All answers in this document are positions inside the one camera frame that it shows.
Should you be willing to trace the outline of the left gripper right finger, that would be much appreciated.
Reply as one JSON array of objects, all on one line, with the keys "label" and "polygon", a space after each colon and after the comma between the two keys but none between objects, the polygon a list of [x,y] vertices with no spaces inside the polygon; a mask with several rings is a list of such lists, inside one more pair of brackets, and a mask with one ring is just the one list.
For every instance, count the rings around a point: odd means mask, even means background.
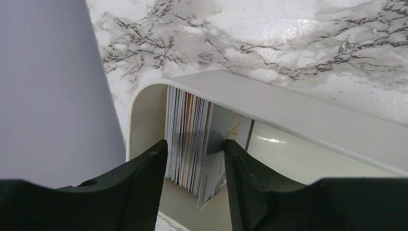
[{"label": "left gripper right finger", "polygon": [[322,178],[305,185],[225,140],[235,231],[405,231],[407,178]]}]

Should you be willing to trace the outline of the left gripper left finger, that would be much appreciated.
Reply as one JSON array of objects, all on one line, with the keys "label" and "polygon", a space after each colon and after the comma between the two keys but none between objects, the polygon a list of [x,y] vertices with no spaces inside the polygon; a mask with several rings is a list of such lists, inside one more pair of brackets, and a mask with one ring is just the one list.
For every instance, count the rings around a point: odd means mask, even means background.
[{"label": "left gripper left finger", "polygon": [[80,185],[46,188],[1,180],[3,231],[152,231],[164,184],[167,142]]}]

